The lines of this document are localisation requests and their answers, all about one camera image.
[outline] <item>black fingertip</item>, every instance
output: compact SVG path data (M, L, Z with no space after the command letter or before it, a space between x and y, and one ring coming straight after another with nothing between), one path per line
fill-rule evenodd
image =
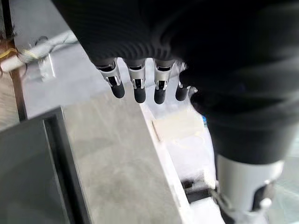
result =
M165 101L165 90L155 90L154 100L156 104L162 104Z
M235 224L235 221L230 216L228 216L221 208L220 214L225 224Z
M176 99L178 101L184 101L187 98L188 95L188 88L180 88L179 86L177 87L177 91L176 91Z
M202 94L200 94L199 92L194 93L191 97L190 97L190 103L192 104L193 108L200 114L205 115L203 110L203 96Z
M125 95L125 89L123 88L122 81L120 85L112 86L111 90L117 98L123 98L123 96Z
M134 97L137 103L143 103L145 101L145 88L134 89Z
M182 84L184 84L185 82L187 82L189 80L189 75L190 72L189 70L184 70L179 74L179 80Z

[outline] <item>white cable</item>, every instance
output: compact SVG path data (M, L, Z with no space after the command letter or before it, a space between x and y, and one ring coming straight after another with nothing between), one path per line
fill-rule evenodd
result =
M26 63L46 57L49 53L65 47L67 44L76 43L78 39L70 30L65 31L45 43L41 43L30 50L23 50L18 55L12 56L0 63L3 72L10 72Z

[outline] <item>robotic hand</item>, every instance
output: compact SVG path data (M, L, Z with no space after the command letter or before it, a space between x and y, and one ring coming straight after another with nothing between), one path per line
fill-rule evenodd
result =
M186 63L178 91L198 89L191 103L207 119L221 215L227 224L256 223L271 206L299 122L298 2L53 1L116 97L124 94L116 57L125 59L139 102L141 60L155 59L157 103L172 67L165 62Z

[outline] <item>robotic arm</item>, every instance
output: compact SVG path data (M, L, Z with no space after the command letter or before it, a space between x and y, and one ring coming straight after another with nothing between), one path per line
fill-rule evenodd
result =
M116 57L139 103L145 58L155 59L159 104L173 60L187 64L178 90L199 90L191 103L207 119L221 215L227 224L256 223L299 122L299 2L53 1L116 97L124 95Z

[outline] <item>gray panel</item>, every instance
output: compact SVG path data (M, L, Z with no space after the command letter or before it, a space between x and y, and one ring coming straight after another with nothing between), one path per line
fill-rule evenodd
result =
M42 120L0 134L0 222L69 223Z
M66 130L95 224L179 224L177 204L131 84L64 108Z

